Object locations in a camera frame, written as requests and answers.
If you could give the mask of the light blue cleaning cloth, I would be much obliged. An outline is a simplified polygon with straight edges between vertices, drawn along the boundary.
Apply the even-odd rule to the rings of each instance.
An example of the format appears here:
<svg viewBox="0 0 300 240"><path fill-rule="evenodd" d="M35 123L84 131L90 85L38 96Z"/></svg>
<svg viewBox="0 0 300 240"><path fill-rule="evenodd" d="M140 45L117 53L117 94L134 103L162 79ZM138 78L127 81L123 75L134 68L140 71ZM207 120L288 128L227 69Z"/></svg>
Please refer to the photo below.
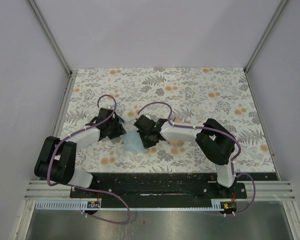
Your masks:
<svg viewBox="0 0 300 240"><path fill-rule="evenodd" d="M136 130L129 130L123 135L124 149L131 153L142 153L146 149L143 146L139 133Z"/></svg>

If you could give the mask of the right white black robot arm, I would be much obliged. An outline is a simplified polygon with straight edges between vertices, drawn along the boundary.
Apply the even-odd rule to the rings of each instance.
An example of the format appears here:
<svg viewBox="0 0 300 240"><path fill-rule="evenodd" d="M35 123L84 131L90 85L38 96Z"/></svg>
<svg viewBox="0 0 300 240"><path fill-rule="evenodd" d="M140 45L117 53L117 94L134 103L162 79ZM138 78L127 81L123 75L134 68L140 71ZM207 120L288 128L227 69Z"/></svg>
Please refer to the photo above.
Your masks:
<svg viewBox="0 0 300 240"><path fill-rule="evenodd" d="M146 149L154 147L160 141L178 140L196 143L205 157L215 164L219 183L218 194L223 198L229 198L235 193L235 173L230 157L237 142L234 136L215 119L209 118L203 125L195 126L164 118L154 121L141 115L134 126Z"/></svg>

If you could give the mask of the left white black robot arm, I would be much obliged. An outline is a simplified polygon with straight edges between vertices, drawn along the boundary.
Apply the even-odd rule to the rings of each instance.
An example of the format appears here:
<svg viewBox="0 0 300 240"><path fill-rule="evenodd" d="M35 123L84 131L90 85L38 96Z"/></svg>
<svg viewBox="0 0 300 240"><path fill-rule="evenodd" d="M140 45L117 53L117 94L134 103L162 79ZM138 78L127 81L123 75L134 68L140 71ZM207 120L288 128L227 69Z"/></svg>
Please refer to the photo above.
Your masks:
<svg viewBox="0 0 300 240"><path fill-rule="evenodd" d="M93 175L76 169L77 152L104 138L110 140L126 134L125 121L114 110L101 108L98 116L84 128L66 136L64 139L49 136L44 140L34 167L35 176L46 179L49 184L81 187L88 198L97 195L99 186L93 182Z"/></svg>

